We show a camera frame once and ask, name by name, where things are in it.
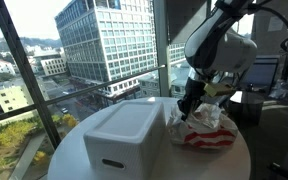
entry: floor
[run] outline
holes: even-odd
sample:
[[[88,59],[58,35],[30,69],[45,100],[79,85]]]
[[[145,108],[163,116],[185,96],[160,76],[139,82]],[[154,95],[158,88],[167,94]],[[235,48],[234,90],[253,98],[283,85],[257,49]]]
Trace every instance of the floor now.
[[[240,131],[251,154],[250,179],[267,179],[267,166],[272,162],[282,164],[288,152],[288,104],[264,106],[259,124],[248,124]]]

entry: styrofoam box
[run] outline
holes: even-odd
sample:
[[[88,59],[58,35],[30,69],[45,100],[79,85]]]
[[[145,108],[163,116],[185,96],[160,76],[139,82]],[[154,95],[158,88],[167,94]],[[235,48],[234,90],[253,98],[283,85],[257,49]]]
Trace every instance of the styrofoam box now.
[[[165,130],[162,103],[124,101],[85,134],[97,179],[148,179]]]

